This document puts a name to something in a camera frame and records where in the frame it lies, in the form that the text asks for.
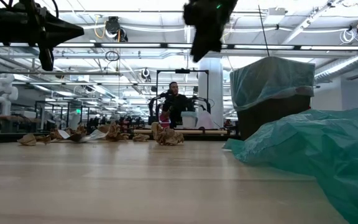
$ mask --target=plastic sheet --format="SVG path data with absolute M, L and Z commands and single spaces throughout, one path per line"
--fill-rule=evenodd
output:
M 308 110 L 267 123 L 246 141 L 224 146 L 246 164 L 316 177 L 349 223 L 358 223 L 358 109 Z
M 314 96 L 314 65 L 278 57 L 266 57 L 230 73 L 236 111 L 267 99 L 293 95 Z

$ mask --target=trash bin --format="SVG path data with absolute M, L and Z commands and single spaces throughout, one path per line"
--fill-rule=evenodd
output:
M 231 72 L 230 81 L 240 135 L 246 140 L 265 123 L 309 109 L 314 65 L 266 57 Z

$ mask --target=teal plastic bag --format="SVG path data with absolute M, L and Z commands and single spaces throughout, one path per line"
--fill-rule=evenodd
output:
M 246 164 L 315 176 L 339 213 L 358 224 L 358 109 L 287 116 L 224 148 Z

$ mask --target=wooden table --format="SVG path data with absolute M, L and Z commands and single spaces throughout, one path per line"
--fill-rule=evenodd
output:
M 346 223 L 311 177 L 222 145 L 0 144 L 0 223 Z

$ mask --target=crumpled paper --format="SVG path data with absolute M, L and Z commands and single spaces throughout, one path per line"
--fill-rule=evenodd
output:
M 144 134 L 135 134 L 134 138 L 132 139 L 134 142 L 147 142 L 150 136 Z
M 158 123 L 152 124 L 152 132 L 154 139 L 164 146 L 176 146 L 179 143 L 185 142 L 185 138 L 182 133 L 175 132 L 170 128 L 163 128 Z
M 48 136 L 34 136 L 33 134 L 26 134 L 23 138 L 17 140 L 23 146 L 35 146 L 37 142 L 42 142 L 45 145 L 49 144 L 51 137 Z
M 108 133 L 110 130 L 110 125 L 109 124 L 105 124 L 103 126 L 99 126 L 98 130 L 101 131 L 102 133 Z
M 51 130 L 50 130 L 50 139 L 51 139 L 51 140 L 54 140 L 54 139 L 56 139 L 56 140 L 63 140 L 63 137 L 62 137 L 62 135 L 60 135 L 58 129 L 51 129 Z
M 129 134 L 121 133 L 120 126 L 115 122 L 110 124 L 109 131 L 106 136 L 107 141 L 127 141 Z

